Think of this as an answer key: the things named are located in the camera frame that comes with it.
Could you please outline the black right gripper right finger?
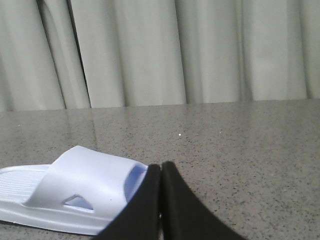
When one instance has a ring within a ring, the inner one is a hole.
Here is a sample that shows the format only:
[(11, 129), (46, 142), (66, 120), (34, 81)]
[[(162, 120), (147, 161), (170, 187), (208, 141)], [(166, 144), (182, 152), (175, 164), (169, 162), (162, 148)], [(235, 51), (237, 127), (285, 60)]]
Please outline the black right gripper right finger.
[(165, 240), (243, 240), (196, 197), (176, 165), (161, 166), (160, 212)]

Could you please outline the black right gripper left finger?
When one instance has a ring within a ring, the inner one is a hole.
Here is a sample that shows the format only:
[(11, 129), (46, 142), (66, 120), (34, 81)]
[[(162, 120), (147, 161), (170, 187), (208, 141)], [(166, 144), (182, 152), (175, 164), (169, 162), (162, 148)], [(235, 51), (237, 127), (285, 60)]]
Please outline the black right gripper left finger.
[(160, 166), (148, 166), (144, 180), (127, 206), (94, 240), (159, 238)]

